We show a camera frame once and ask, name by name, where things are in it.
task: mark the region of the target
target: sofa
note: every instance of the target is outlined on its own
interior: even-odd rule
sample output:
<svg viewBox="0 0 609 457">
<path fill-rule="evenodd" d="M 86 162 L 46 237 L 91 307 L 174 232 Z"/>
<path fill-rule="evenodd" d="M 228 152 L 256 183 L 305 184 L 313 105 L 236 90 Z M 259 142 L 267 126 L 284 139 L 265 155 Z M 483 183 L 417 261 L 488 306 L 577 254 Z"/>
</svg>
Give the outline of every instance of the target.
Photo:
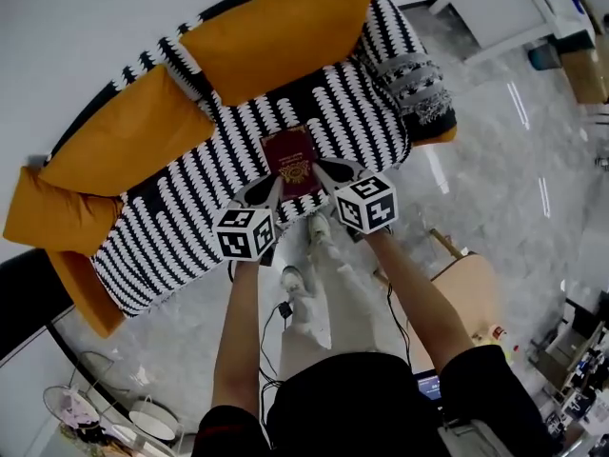
<svg viewBox="0 0 609 457">
<path fill-rule="evenodd" d="M 109 337 L 222 262 L 213 213 L 264 174 L 258 138 L 301 122 L 322 156 L 373 170 L 457 130 L 440 70 L 388 0 L 225 0 L 142 52 L 41 169 L 22 169 L 4 236 L 44 248 Z M 283 205 L 279 222 L 326 201 Z"/>
</svg>

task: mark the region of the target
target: black t-shirt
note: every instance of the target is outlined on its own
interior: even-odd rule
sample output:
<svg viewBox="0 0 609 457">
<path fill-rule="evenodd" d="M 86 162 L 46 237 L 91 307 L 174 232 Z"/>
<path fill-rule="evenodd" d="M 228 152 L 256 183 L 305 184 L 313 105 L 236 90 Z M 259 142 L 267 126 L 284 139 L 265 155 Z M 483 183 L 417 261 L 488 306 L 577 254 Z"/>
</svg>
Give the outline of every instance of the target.
<svg viewBox="0 0 609 457">
<path fill-rule="evenodd" d="M 515 457 L 553 454 L 540 413 L 500 348 L 472 348 L 455 357 L 440 385 L 444 421 L 485 422 Z M 331 357 L 290 378 L 278 389 L 266 424 L 279 453 L 373 448 L 448 455 L 437 431 L 442 417 L 419 392 L 408 364 L 379 352 Z M 213 408 L 192 455 L 239 451 L 270 451 L 258 419 L 236 407 Z"/>
</svg>

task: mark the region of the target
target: white shoe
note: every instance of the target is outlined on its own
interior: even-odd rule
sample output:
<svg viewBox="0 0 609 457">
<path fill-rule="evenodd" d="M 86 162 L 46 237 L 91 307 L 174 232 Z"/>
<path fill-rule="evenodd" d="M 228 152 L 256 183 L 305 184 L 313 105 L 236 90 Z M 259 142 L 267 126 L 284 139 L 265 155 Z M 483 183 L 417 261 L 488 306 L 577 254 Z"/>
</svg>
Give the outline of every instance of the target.
<svg viewBox="0 0 609 457">
<path fill-rule="evenodd" d="M 322 213 L 316 212 L 308 217 L 308 236 L 311 244 L 332 238 L 330 224 Z"/>
<path fill-rule="evenodd" d="M 305 279 L 303 279 L 301 272 L 293 266 L 286 266 L 284 268 L 281 284 L 288 294 L 306 292 Z"/>
</svg>

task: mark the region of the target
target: cardboard box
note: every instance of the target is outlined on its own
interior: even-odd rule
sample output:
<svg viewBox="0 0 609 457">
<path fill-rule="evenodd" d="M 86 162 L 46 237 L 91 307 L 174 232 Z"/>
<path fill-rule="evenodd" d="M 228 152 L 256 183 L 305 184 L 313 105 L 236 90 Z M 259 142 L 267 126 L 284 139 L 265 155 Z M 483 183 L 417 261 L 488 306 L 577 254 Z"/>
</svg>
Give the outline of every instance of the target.
<svg viewBox="0 0 609 457">
<path fill-rule="evenodd" d="M 597 36 L 596 48 L 567 52 L 560 56 L 564 72 L 580 104 L 602 104 L 609 100 L 609 39 Z"/>
</svg>

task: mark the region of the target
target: white table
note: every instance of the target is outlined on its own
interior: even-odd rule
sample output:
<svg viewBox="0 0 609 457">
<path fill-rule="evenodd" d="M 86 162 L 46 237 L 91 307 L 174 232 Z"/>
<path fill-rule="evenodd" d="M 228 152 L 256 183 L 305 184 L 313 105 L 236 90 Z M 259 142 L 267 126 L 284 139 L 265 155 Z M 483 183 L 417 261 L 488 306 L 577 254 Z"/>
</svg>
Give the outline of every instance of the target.
<svg viewBox="0 0 609 457">
<path fill-rule="evenodd" d="M 554 34 L 558 39 L 581 30 L 594 30 L 587 15 L 571 0 L 437 0 L 438 13 L 452 5 L 481 46 L 465 60 L 473 65 L 536 39 Z"/>
</svg>

